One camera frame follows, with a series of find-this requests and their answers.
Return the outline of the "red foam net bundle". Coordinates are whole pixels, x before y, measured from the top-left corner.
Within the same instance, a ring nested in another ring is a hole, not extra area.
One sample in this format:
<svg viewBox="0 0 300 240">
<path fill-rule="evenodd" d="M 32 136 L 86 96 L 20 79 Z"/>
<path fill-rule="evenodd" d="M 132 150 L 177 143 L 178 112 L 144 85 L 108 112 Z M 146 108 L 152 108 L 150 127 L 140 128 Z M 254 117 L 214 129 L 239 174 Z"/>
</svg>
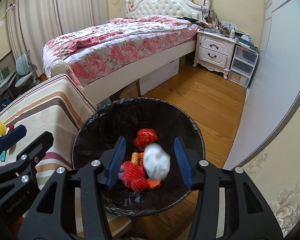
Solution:
<svg viewBox="0 0 300 240">
<path fill-rule="evenodd" d="M 121 180 L 127 188 L 133 191 L 142 191 L 150 188 L 150 184 L 145 178 L 143 167 L 131 161 L 126 161 L 122 164 Z"/>
</svg>

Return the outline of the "white tufted bed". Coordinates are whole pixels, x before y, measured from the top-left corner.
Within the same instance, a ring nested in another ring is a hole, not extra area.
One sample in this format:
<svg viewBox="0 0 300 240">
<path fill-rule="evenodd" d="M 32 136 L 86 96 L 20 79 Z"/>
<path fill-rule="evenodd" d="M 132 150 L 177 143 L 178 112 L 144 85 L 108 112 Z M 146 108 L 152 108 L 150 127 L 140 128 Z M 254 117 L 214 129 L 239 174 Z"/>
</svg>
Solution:
<svg viewBox="0 0 300 240">
<path fill-rule="evenodd" d="M 191 0 L 127 1 L 126 16 L 124 18 L 136 20 L 150 15 L 162 15 L 185 19 L 192 24 L 197 25 L 197 22 L 202 19 L 201 9 L 200 5 L 193 3 Z M 154 55 L 130 63 L 93 81 L 82 90 L 89 99 L 95 103 L 99 103 L 161 66 L 193 52 L 195 49 L 194 39 L 195 37 L 188 42 L 184 42 L 178 46 L 165 49 Z"/>
</svg>

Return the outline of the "red plastic bag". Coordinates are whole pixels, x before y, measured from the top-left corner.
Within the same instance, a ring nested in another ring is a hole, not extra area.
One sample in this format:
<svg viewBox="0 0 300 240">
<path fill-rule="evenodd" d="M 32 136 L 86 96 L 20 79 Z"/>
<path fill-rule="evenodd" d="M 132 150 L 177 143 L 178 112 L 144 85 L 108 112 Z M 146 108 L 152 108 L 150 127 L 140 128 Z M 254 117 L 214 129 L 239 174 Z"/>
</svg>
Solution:
<svg viewBox="0 0 300 240">
<path fill-rule="evenodd" d="M 134 145 L 143 151 L 147 145 L 155 143 L 157 140 L 158 136 L 154 129 L 142 128 L 137 132 Z"/>
</svg>

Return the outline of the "striped bed sheet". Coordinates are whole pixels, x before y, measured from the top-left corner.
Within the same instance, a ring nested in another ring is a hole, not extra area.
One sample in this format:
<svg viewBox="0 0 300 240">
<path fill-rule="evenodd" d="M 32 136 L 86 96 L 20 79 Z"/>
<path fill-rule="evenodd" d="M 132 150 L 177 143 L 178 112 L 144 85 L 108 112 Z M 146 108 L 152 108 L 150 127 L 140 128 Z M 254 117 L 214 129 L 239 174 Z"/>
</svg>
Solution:
<svg viewBox="0 0 300 240">
<path fill-rule="evenodd" d="M 6 151 L 0 168 L 16 161 L 17 155 L 43 132 L 53 135 L 53 145 L 36 165 L 36 179 L 40 191 L 59 167 L 72 168 L 72 147 L 79 129 L 97 108 L 66 76 L 49 79 L 26 92 L 1 113 L 0 121 L 26 127 L 26 136 Z M 75 189 L 76 235 L 84 239 L 80 189 Z M 29 209 L 18 220 L 0 219 L 0 239 L 18 239 L 21 225 Z M 131 226 L 128 218 L 106 212 L 112 239 L 120 239 Z"/>
</svg>

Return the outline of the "white storage box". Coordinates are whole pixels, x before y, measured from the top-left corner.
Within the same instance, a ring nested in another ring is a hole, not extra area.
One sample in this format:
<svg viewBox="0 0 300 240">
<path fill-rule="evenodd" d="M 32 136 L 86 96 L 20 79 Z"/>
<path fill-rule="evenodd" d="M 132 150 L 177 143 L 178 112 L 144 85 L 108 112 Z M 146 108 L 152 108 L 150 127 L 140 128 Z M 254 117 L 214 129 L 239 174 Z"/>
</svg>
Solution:
<svg viewBox="0 0 300 240">
<path fill-rule="evenodd" d="M 140 94 L 145 95 L 179 73 L 179 59 L 161 66 L 139 79 Z"/>
</svg>

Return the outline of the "white nightstand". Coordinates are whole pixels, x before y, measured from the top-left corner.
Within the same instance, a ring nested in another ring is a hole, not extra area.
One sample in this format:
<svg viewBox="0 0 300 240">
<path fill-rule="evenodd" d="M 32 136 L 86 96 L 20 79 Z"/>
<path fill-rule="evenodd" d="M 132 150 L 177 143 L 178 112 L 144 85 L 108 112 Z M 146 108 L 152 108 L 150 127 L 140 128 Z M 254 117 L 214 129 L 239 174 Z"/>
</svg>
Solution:
<svg viewBox="0 0 300 240">
<path fill-rule="evenodd" d="M 236 44 L 235 38 L 199 30 L 193 67 L 200 64 L 211 72 L 222 73 L 227 80 Z"/>
</svg>

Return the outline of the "orange paper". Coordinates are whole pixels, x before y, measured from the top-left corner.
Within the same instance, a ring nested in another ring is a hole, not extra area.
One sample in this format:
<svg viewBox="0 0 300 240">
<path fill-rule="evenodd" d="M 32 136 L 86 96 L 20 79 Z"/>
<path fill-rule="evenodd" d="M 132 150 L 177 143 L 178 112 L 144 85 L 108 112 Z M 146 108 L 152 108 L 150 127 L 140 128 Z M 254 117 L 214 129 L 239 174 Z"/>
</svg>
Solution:
<svg viewBox="0 0 300 240">
<path fill-rule="evenodd" d="M 161 180 L 151 180 L 147 179 L 150 189 L 158 189 L 161 185 Z"/>
</svg>

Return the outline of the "gold black bottle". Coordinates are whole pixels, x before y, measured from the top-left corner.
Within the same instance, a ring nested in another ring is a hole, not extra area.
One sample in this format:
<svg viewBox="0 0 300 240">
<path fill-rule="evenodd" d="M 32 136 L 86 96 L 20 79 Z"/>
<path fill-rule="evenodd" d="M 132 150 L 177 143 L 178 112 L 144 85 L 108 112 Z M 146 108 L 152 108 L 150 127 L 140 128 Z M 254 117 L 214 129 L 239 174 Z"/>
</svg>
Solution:
<svg viewBox="0 0 300 240">
<path fill-rule="evenodd" d="M 136 165 L 143 166 L 143 152 L 134 152 L 131 157 L 131 162 Z"/>
</svg>

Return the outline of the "white tissue ball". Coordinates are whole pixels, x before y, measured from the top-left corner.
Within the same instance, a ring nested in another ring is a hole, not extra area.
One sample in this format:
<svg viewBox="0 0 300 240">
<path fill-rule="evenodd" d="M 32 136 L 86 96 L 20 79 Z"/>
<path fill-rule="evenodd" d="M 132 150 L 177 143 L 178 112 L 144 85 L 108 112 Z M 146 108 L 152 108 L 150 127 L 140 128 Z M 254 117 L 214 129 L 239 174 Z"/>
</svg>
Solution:
<svg viewBox="0 0 300 240">
<path fill-rule="evenodd" d="M 151 180 L 164 180 L 170 171 L 170 155 L 159 144 L 149 144 L 143 152 L 143 166 Z"/>
</svg>

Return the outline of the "dark red satin cloth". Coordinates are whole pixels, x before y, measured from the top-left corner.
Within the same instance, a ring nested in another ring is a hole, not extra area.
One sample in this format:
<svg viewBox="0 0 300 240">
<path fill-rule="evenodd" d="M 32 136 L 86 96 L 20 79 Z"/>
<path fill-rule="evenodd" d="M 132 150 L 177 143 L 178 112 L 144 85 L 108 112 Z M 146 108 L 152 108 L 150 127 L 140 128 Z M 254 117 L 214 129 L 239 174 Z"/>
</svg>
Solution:
<svg viewBox="0 0 300 240">
<path fill-rule="evenodd" d="M 9 124 L 9 126 L 8 126 L 8 132 L 11 132 L 12 130 L 14 130 L 14 125 L 13 124 Z"/>
</svg>

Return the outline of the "white teal tube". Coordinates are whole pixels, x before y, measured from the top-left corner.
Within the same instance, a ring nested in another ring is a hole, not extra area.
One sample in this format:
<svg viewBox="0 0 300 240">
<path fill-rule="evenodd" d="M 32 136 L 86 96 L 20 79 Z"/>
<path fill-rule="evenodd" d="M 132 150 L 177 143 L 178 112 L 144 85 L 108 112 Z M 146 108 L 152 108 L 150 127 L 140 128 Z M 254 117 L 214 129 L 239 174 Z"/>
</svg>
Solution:
<svg viewBox="0 0 300 240">
<path fill-rule="evenodd" d="M 0 161 L 5 162 L 5 159 L 6 159 L 6 151 L 2 151 L 2 153 L 0 155 Z"/>
</svg>

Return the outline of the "beige curtains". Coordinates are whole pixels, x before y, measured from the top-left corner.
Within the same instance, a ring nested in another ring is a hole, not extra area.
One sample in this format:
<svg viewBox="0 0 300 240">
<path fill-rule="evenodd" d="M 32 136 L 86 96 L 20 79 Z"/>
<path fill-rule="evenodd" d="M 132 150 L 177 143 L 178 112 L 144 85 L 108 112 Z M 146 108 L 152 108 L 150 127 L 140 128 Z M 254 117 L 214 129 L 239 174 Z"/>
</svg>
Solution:
<svg viewBox="0 0 300 240">
<path fill-rule="evenodd" d="M 30 52 L 43 74 L 43 47 L 54 37 L 106 23 L 107 0 L 7 0 L 7 27 L 15 59 Z"/>
</svg>

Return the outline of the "pink floral quilt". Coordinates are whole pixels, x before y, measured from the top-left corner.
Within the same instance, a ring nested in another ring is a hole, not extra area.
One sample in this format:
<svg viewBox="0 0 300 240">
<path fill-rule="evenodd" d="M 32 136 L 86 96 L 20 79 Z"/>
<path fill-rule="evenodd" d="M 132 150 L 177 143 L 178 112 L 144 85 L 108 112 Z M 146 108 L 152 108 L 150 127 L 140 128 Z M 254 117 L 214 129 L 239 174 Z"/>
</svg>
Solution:
<svg viewBox="0 0 300 240">
<path fill-rule="evenodd" d="M 47 78 L 68 74 L 84 89 L 130 63 L 192 40 L 198 30 L 198 25 L 171 16 L 111 19 L 47 42 L 43 72 Z"/>
</svg>

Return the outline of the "black lined trash bin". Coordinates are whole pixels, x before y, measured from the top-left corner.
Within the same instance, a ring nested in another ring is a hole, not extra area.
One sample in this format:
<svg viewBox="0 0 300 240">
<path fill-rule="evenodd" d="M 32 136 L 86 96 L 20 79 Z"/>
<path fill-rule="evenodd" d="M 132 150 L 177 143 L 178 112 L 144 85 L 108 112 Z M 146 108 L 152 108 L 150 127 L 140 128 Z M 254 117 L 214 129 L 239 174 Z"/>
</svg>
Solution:
<svg viewBox="0 0 300 240">
<path fill-rule="evenodd" d="M 205 157 L 200 128 L 177 106 L 153 98 L 127 98 L 112 102 L 89 117 L 77 133 L 72 148 L 72 166 L 82 168 L 114 147 L 119 137 L 126 139 L 125 160 L 138 151 L 134 140 L 142 128 L 153 129 L 159 144 L 171 157 L 170 171 L 158 189 L 133 191 L 118 180 L 104 190 L 106 211 L 117 216 L 150 216 L 166 211 L 184 200 L 191 191 L 183 183 L 174 153 L 174 140 L 181 137 L 187 148 Z"/>
</svg>

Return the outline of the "plastic drawer unit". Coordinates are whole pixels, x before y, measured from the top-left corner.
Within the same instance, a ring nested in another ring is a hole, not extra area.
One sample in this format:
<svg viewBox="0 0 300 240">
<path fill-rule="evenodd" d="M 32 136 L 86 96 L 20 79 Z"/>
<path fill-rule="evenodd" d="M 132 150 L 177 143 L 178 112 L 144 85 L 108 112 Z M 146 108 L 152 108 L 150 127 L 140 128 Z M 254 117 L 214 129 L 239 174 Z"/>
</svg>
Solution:
<svg viewBox="0 0 300 240">
<path fill-rule="evenodd" d="M 228 79 L 244 88 L 249 86 L 257 66 L 259 53 L 251 48 L 236 44 Z"/>
</svg>

